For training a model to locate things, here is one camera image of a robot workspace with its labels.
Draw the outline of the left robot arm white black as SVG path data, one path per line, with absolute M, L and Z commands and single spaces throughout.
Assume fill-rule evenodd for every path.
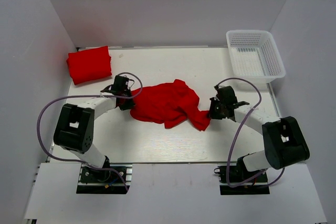
M 93 144 L 94 122 L 111 110 L 123 111 L 135 106 L 129 82 L 133 80 L 117 75 L 114 83 L 101 90 L 98 97 L 78 105 L 63 105 L 54 132 L 54 143 L 93 169 L 93 176 L 101 182 L 110 178 L 111 168 L 107 156 Z

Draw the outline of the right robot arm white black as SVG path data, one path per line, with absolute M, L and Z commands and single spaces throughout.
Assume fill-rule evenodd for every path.
M 237 177 L 240 181 L 250 181 L 257 174 L 269 168 L 276 170 L 306 161 L 310 151 L 298 121 L 288 116 L 279 118 L 259 112 L 246 101 L 238 101 L 231 86 L 215 86 L 216 96 L 211 98 L 209 118 L 230 119 L 256 131 L 262 136 L 264 149 L 238 158 L 235 165 L 227 164 L 226 180 Z

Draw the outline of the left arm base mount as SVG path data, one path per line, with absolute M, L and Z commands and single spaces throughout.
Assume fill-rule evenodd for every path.
M 130 188 L 132 166 L 111 166 L 118 173 L 100 171 L 82 166 L 79 173 L 76 194 L 82 195 L 125 195 Z

